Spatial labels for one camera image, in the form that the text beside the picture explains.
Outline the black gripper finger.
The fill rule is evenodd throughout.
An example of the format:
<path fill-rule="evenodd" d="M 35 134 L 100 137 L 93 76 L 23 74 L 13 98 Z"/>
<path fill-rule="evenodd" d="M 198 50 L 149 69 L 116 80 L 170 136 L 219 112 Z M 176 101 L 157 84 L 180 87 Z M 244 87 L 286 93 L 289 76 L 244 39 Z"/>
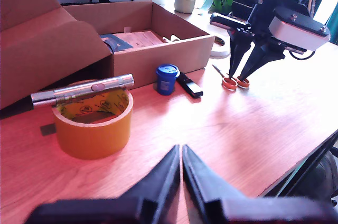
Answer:
<path fill-rule="evenodd" d="M 224 210 L 227 198 L 245 198 L 217 175 L 188 145 L 182 147 L 183 180 L 203 223 L 229 223 Z"/>
<path fill-rule="evenodd" d="M 180 146 L 174 145 L 122 197 L 140 199 L 139 223 L 176 223 L 180 194 Z"/>
<path fill-rule="evenodd" d="M 228 34 L 230 37 L 229 77 L 232 78 L 243 55 L 251 47 L 251 35 L 239 31 L 228 31 Z"/>
<path fill-rule="evenodd" d="M 247 79 L 256 70 L 268 62 L 282 60 L 285 58 L 284 47 L 270 42 L 254 41 L 255 47 L 251 52 L 240 76 L 240 80 Z"/>

